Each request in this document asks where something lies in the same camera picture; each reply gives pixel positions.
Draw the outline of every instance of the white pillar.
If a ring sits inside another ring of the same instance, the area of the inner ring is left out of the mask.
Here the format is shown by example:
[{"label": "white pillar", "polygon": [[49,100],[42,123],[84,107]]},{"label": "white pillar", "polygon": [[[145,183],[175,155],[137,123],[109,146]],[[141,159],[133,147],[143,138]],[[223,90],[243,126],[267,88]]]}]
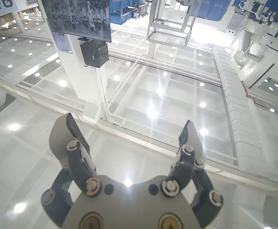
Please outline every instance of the white pillar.
[{"label": "white pillar", "polygon": [[233,199],[233,229],[264,229],[265,193],[237,185]]},{"label": "white pillar", "polygon": [[25,33],[26,31],[25,31],[24,26],[23,26],[23,24],[21,22],[21,18],[18,15],[18,12],[12,12],[12,15],[13,15],[14,20],[16,21],[16,23],[17,23],[17,25],[18,25],[18,27],[20,29],[20,32],[21,33]]},{"label": "white pillar", "polygon": [[[38,4],[43,17],[46,18],[41,0],[38,0]],[[110,111],[107,107],[108,98],[105,89],[107,86],[105,65],[100,68],[85,65],[80,48],[80,44],[84,43],[84,41],[77,40],[78,36],[65,34],[70,47],[68,47],[68,52],[59,51],[51,34],[51,29],[47,24],[46,27],[76,95],[87,102],[83,112],[83,116],[84,113],[86,114],[85,119],[97,122],[98,118],[102,117],[104,120],[110,121]]]},{"label": "white pillar", "polygon": [[156,43],[150,42],[148,58],[153,59],[154,54],[155,54],[155,47],[156,47]]}]

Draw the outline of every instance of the bolt head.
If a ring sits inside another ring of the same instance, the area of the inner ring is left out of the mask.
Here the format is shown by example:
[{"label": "bolt head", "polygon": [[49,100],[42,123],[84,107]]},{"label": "bolt head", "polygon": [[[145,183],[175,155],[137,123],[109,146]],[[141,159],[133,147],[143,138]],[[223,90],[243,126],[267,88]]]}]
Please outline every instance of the bolt head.
[{"label": "bolt head", "polygon": [[221,202],[221,195],[214,192],[212,194],[212,200],[213,200],[214,203],[220,203]]}]

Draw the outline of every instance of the wall-mounted monitor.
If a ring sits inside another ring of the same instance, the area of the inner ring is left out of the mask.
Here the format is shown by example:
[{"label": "wall-mounted monitor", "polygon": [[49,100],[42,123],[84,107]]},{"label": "wall-mounted monitor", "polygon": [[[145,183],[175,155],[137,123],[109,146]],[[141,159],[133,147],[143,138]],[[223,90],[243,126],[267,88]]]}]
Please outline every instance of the wall-mounted monitor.
[{"label": "wall-mounted monitor", "polygon": [[111,42],[109,0],[42,0],[53,32]]}]

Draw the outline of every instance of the black box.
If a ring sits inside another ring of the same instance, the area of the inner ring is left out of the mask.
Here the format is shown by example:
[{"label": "black box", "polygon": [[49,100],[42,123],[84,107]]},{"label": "black box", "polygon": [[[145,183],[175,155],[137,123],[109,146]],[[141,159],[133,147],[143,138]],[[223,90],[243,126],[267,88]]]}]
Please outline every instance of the black box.
[{"label": "black box", "polygon": [[105,41],[91,40],[80,45],[86,65],[100,68],[109,60],[108,47]]}]

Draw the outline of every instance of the ceiling light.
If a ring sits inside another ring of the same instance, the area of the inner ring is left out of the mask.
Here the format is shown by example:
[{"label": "ceiling light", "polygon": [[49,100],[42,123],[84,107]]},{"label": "ceiling light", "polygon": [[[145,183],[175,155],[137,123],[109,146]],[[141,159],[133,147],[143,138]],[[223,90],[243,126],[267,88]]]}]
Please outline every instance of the ceiling light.
[{"label": "ceiling light", "polygon": [[163,88],[162,88],[162,87],[159,87],[159,88],[157,89],[157,93],[158,93],[159,97],[161,98],[161,96],[162,96],[163,93],[164,93]]},{"label": "ceiling light", "polygon": [[200,134],[203,135],[203,136],[205,136],[205,135],[208,134],[208,130],[205,129],[205,128],[202,128],[202,129],[200,129]]},{"label": "ceiling light", "polygon": [[114,80],[118,81],[120,79],[119,75],[114,75]]},{"label": "ceiling light", "polygon": [[61,80],[61,81],[59,82],[59,85],[62,86],[62,87],[64,87],[64,86],[67,85],[67,82],[64,81],[64,80]]},{"label": "ceiling light", "polygon": [[21,213],[21,212],[24,211],[25,208],[26,208],[26,204],[25,203],[18,203],[14,207],[14,212],[15,213]]},{"label": "ceiling light", "polygon": [[127,187],[131,186],[132,185],[132,181],[130,179],[125,179],[124,185],[127,186]]},{"label": "ceiling light", "polygon": [[205,107],[207,104],[205,102],[200,103],[200,107]]},{"label": "ceiling light", "polygon": [[18,125],[17,123],[13,123],[9,126],[9,130],[12,130],[12,131],[16,131],[20,128],[20,125]]}]

